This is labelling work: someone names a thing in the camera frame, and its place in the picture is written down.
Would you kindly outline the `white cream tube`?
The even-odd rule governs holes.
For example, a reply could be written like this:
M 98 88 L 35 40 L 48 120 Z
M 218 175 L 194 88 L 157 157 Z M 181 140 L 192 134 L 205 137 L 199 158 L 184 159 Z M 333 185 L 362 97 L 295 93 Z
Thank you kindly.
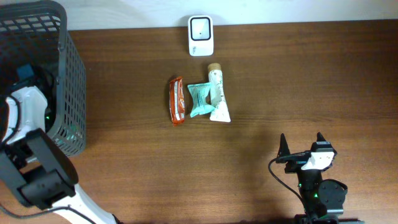
M 210 120 L 230 123 L 231 118 L 223 88 L 223 72 L 219 63 L 209 64 L 208 79 L 211 83 L 210 101 L 211 105 L 215 107 L 210 114 Z

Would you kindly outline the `teal snack packet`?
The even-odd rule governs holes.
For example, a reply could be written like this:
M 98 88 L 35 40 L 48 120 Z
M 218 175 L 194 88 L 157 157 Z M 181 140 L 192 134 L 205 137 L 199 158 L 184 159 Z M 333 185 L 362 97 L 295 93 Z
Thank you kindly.
M 215 107 L 207 103 L 206 98 L 210 93 L 211 83 L 199 83 L 188 85 L 188 90 L 193 100 L 193 108 L 190 117 L 211 113 Z

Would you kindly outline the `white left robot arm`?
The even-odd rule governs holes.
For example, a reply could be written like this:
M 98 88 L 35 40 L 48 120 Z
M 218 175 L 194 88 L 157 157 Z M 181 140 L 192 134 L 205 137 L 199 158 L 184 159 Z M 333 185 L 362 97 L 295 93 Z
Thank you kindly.
M 48 100 L 55 77 L 32 64 L 16 70 L 19 81 L 1 97 L 7 108 L 7 126 L 1 139 L 1 180 L 25 207 L 38 213 L 20 215 L 26 220 L 56 213 L 70 223 L 119 223 L 119 219 L 97 205 L 78 183 L 74 165 L 45 132 Z

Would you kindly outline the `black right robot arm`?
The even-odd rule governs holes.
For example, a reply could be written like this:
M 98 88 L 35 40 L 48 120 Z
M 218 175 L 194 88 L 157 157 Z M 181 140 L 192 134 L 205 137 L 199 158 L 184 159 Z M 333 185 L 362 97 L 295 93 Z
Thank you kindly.
M 332 166 L 337 151 L 321 133 L 309 150 L 291 153 L 284 134 L 280 135 L 279 151 L 276 158 L 268 165 L 270 174 L 280 184 L 293 192 L 303 205 L 305 213 L 294 216 L 294 223 L 362 223 L 355 218 L 340 219 L 343 204 L 348 193 L 344 183 L 334 179 L 323 179 L 322 173 Z M 285 164 L 286 174 L 297 174 L 298 191 L 296 192 L 272 171 L 271 164 Z

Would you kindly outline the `orange chocolate bar wrapper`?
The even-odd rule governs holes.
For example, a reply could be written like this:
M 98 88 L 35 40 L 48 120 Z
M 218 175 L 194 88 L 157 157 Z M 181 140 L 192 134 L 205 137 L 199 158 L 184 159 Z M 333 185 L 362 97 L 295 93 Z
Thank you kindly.
M 182 77 L 169 82 L 169 109 L 172 124 L 177 126 L 185 121 L 185 99 Z

